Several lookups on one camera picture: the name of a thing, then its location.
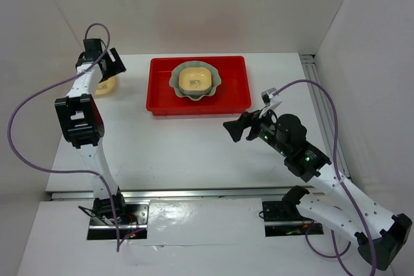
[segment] white wall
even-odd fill
[[[48,175],[27,168],[7,145],[6,125],[23,98],[74,74],[80,51],[53,0],[0,0],[0,266],[16,275]],[[17,147],[50,167],[60,139],[54,90],[23,108],[14,126]]]
[[[96,17],[124,54],[314,54],[342,0],[58,0],[82,38]]]
[[[316,64],[337,103],[351,175],[414,219],[414,0],[345,0]],[[412,275],[413,252],[411,236],[396,275]]]

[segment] scalloped bowl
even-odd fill
[[[179,87],[179,78],[180,78],[180,72],[188,67],[204,67],[208,69],[212,74],[212,88],[210,89],[209,93],[203,94],[200,96],[190,96],[186,95],[183,92],[181,92]],[[187,61],[185,63],[182,63],[174,68],[174,70],[171,73],[171,78],[169,79],[169,86],[172,87],[175,91],[175,95],[178,97],[188,97],[189,99],[193,101],[200,100],[201,98],[205,96],[213,96],[215,94],[216,88],[221,84],[221,78],[219,75],[219,71],[211,66],[208,63],[205,63],[203,61]]]

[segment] purple cable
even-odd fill
[[[16,149],[13,139],[12,139],[12,126],[13,126],[13,121],[14,118],[16,117],[16,114],[19,112],[19,110],[30,100],[32,100],[33,98],[35,98],[36,96],[39,96],[40,94],[43,94],[44,92],[47,92],[50,89],[53,89],[55,87],[59,87],[60,85],[63,85],[67,82],[73,81],[78,79],[80,76],[83,76],[86,72],[90,71],[96,64],[98,64],[100,62],[100,60],[105,56],[109,44],[111,42],[111,35],[109,33],[109,29],[101,23],[93,23],[91,25],[89,25],[89,27],[87,28],[86,32],[85,32],[85,39],[87,39],[88,33],[90,31],[90,29],[94,26],[101,26],[107,34],[107,43],[106,46],[104,48],[104,50],[102,51],[101,55],[99,55],[99,57],[96,59],[96,61],[94,61],[91,66],[89,66],[85,71],[81,72],[80,74],[77,74],[69,79],[65,79],[61,82],[58,82],[56,84],[53,84],[49,87],[44,88],[43,90],[40,90],[36,93],[34,93],[33,95],[30,95],[28,98],[26,98],[25,100],[23,100],[19,105],[17,105],[17,107],[14,109],[14,111],[12,112],[12,115],[10,116],[10,119],[8,121],[8,125],[7,125],[7,140],[8,140],[8,144],[10,146],[10,148],[12,149],[13,153],[26,165],[30,166],[33,169],[37,169],[38,171],[44,171],[46,173],[53,173],[53,174],[73,174],[73,173],[87,173],[87,174],[92,174],[95,176],[99,176],[100,180],[102,181],[102,183],[104,184],[106,190],[108,191],[109,194],[109,201],[111,203],[111,211],[114,217],[114,226],[115,226],[115,231],[116,231],[116,252],[119,252],[120,246],[121,244],[124,242],[125,239],[129,238],[132,234],[135,234],[139,231],[142,231],[143,229],[137,229],[133,232],[131,232],[130,234],[127,234],[122,240],[120,240],[120,232],[119,232],[119,225],[118,225],[118,220],[116,217],[116,209],[115,209],[115,204],[114,204],[114,200],[112,198],[112,193],[111,190],[109,189],[108,183],[106,182],[106,180],[103,178],[103,176],[101,176],[100,173],[97,173],[96,171],[90,171],[88,169],[82,169],[82,170],[73,170],[73,171],[57,171],[55,169],[47,169],[47,168],[43,168],[40,166],[37,166],[36,164],[33,164],[32,162],[30,162],[29,160],[27,160],[23,155],[21,155],[21,153]]]
[[[338,152],[338,113],[336,112],[336,107],[335,107],[333,99],[331,98],[331,95],[329,95],[329,93],[325,90],[325,88],[322,87],[319,83],[316,83],[315,81],[308,80],[308,79],[301,79],[301,80],[296,80],[296,81],[290,82],[290,83],[286,84],[284,87],[282,87],[282,88],[278,89],[276,92],[274,92],[273,95],[278,95],[280,92],[284,91],[288,87],[291,87],[292,85],[295,85],[297,83],[309,83],[309,84],[312,84],[312,85],[316,86],[317,88],[319,88],[326,95],[327,99],[329,100],[329,103],[331,104],[333,115],[334,115],[333,162],[334,162],[334,169],[335,169],[336,177],[338,178],[338,180],[341,180],[341,174],[340,174],[339,168],[338,168],[338,159],[336,158],[337,152]],[[349,197],[349,200],[351,201],[352,205],[354,206],[354,208],[356,210],[356,213],[358,213],[358,216],[360,217],[360,220],[362,222],[362,226],[364,227],[364,230],[367,233],[369,250],[371,252],[371,273],[369,274],[369,276],[374,276],[375,271],[376,271],[376,253],[375,253],[374,241],[373,241],[371,232],[369,231],[368,224],[365,221],[365,218],[364,218],[364,216],[361,212],[361,209],[359,208],[358,204],[356,203],[356,201],[355,201],[354,197],[352,196],[351,192],[349,192],[347,186],[343,182],[341,182],[340,184],[341,184],[343,190],[345,191],[345,193],[347,194],[347,196]],[[343,262],[342,262],[342,260],[339,256],[339,253],[338,253],[338,247],[336,245],[336,240],[335,240],[334,235],[332,236],[332,241],[334,243],[335,255],[336,255],[341,267],[346,272],[346,274],[348,274],[349,276],[353,276],[353,274],[351,274],[345,268],[345,266],[343,265]]]
[[[311,244],[311,242],[310,242],[310,240],[309,240],[309,233],[311,232],[312,228],[315,228],[316,226],[317,226],[317,224],[314,224],[313,226],[310,226],[310,227],[306,230],[306,232],[305,232],[305,240],[306,240],[306,243],[308,244],[309,248],[310,248],[313,252],[315,252],[317,255],[319,255],[319,256],[321,256],[321,257],[323,257],[323,258],[326,258],[326,259],[338,259],[338,257],[342,257],[343,255],[345,255],[345,254],[348,252],[349,248],[351,247],[351,242],[348,242],[348,245],[347,245],[347,247],[345,248],[345,250],[343,250],[341,253],[339,253],[339,254],[335,254],[335,255],[326,255],[326,254],[324,254],[324,253],[322,253],[322,252],[320,252],[320,251],[316,250],[316,249],[314,248],[314,246],[312,246],[312,244]]]

